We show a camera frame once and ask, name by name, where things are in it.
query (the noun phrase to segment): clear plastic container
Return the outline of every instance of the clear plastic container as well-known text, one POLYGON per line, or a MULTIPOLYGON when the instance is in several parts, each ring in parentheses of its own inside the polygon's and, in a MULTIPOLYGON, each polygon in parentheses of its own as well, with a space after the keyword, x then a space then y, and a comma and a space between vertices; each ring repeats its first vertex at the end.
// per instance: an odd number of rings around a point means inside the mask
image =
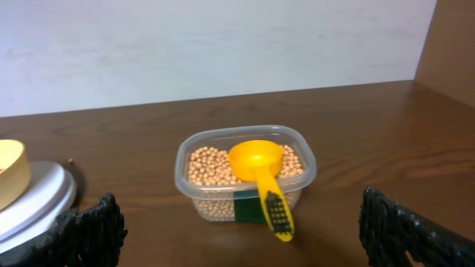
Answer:
POLYGON ((191 154, 203 146, 229 151, 234 145, 254 140, 269 140, 293 148, 304 172, 278 179, 290 208, 294 208, 301 189, 316 177, 317 164, 312 150, 299 132, 279 125, 224 128, 196 133, 183 142, 175 164, 175 184, 190 197, 200 216, 210 221, 241 221, 264 223, 255 182, 236 185, 195 185, 187 179, 191 154))

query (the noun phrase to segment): white dish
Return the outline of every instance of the white dish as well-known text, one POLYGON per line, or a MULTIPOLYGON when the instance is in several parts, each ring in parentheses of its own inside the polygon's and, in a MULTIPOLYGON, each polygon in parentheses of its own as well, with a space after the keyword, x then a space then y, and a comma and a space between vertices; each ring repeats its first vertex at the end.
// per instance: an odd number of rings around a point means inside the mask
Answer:
POLYGON ((31 162, 31 182, 11 205, 0 211, 0 253, 47 231, 76 197, 71 174, 55 162, 31 162))

